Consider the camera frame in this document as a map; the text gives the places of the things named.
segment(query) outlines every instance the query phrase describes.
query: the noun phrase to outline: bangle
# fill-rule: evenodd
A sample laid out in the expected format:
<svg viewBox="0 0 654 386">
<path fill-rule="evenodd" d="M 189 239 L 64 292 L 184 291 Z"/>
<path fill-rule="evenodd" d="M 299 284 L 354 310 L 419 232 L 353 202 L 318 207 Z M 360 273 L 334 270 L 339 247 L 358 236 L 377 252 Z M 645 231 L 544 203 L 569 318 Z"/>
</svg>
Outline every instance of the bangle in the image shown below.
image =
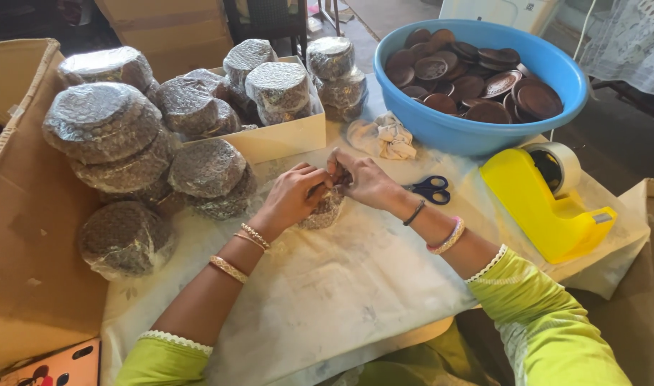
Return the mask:
<svg viewBox="0 0 654 386">
<path fill-rule="evenodd" d="M 263 251 L 266 251 L 265 246 L 262 245 L 261 243 L 255 241 L 254 239 L 252 239 L 252 238 L 250 238 L 250 237 L 248 237 L 248 236 L 246 236 L 246 235 L 243 235 L 243 234 L 241 234 L 241 233 L 235 233 L 234 235 L 235 235 L 235 236 L 238 236 L 238 237 L 241 237 L 241 238 L 243 238 L 243 239 L 245 239 L 245 240 L 248 240 L 248 241 L 254 243 L 255 245 L 259 246 L 260 248 L 262 248 Z"/>
<path fill-rule="evenodd" d="M 246 225 L 245 223 L 242 223 L 242 224 L 241 224 L 241 228 L 242 228 L 243 230 L 245 230 L 246 233 L 248 233 L 249 235 L 251 235 L 251 237 L 252 237 L 255 241 L 261 243 L 261 244 L 263 245 L 263 247 L 265 247 L 265 250 L 270 249 L 270 244 L 268 244 L 267 241 L 265 241 L 265 239 L 263 239 L 263 237 L 262 237 L 261 235 L 259 235 L 259 234 L 255 231 L 255 229 L 249 227 L 249 226 Z"/>
<path fill-rule="evenodd" d="M 248 276 L 245 273 L 239 271 L 234 266 L 226 262 L 224 259 L 217 255 L 212 255 L 210 257 L 210 262 L 216 267 L 223 270 L 229 276 L 232 276 L 234 279 L 237 279 L 241 284 L 246 284 L 248 281 Z"/>
<path fill-rule="evenodd" d="M 422 210 L 422 207 L 424 206 L 424 202 L 425 202 L 424 200 L 419 201 L 419 205 L 417 206 L 417 208 L 415 208 L 415 213 L 413 213 L 413 215 L 410 216 L 410 218 L 408 220 L 405 220 L 403 222 L 404 226 L 407 227 L 408 225 L 410 225 L 410 223 L 413 222 L 413 220 L 415 220 L 415 217 L 417 217 L 417 215 L 419 214 L 419 211 Z"/>
<path fill-rule="evenodd" d="M 460 236 L 463 235 L 463 232 L 465 231 L 465 221 L 463 221 L 463 219 L 460 217 L 453 217 L 453 219 L 456 221 L 456 226 L 453 228 L 453 233 L 451 233 L 451 235 L 448 236 L 448 238 L 446 238 L 446 240 L 442 242 L 441 245 L 438 247 L 432 247 L 427 244 L 427 250 L 431 253 L 434 253 L 434 255 L 441 255 L 443 252 L 449 250 L 455 245 Z"/>
</svg>

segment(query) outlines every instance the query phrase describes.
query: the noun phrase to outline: green sleeve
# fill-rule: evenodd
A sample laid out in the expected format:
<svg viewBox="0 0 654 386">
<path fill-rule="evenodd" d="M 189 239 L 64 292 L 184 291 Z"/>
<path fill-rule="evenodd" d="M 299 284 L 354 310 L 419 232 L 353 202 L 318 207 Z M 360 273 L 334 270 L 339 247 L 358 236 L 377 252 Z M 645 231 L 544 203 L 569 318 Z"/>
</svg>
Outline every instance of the green sleeve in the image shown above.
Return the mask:
<svg viewBox="0 0 654 386">
<path fill-rule="evenodd" d="M 517 386 L 631 385 L 587 311 L 512 250 L 469 288 L 501 334 Z"/>
<path fill-rule="evenodd" d="M 114 386 L 204 385 L 208 355 L 159 338 L 141 338 L 126 356 Z"/>
</svg>

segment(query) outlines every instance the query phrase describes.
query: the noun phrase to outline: yellow tape dispenser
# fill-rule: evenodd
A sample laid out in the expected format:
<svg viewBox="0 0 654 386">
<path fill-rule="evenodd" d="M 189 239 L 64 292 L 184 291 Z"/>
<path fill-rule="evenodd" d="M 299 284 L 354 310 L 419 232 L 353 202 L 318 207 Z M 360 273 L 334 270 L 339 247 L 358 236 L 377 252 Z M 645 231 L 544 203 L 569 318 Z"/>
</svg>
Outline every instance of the yellow tape dispenser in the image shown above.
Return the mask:
<svg viewBox="0 0 654 386">
<path fill-rule="evenodd" d="M 482 178 L 529 240 L 552 264 L 578 258 L 605 238 L 618 214 L 584 209 L 574 187 L 581 167 L 556 142 L 503 150 L 479 168 Z"/>
</svg>

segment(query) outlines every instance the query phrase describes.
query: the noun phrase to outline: hand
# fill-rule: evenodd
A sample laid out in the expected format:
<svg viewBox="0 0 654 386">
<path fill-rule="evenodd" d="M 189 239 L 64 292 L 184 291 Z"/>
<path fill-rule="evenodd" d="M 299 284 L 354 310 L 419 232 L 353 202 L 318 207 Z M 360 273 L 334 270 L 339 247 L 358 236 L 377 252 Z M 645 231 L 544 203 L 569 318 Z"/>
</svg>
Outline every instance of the hand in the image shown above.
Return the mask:
<svg viewBox="0 0 654 386">
<path fill-rule="evenodd" d="M 372 158 L 355 158 L 335 148 L 327 159 L 327 171 L 340 193 L 375 209 L 391 212 L 406 196 L 391 177 Z"/>
<path fill-rule="evenodd" d="M 288 227 L 308 217 L 332 186 L 326 170 L 300 163 L 277 178 L 265 204 L 249 225 L 271 242 Z"/>
</svg>

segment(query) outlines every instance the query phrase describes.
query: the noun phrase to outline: phone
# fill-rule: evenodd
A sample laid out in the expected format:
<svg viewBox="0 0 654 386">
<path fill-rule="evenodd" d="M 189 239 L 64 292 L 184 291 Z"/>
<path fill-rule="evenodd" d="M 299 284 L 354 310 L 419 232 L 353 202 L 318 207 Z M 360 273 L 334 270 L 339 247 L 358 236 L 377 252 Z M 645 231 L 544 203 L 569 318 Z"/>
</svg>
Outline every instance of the phone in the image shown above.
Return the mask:
<svg viewBox="0 0 654 386">
<path fill-rule="evenodd" d="M 0 377 L 0 386 L 99 386 L 100 338 Z"/>
</svg>

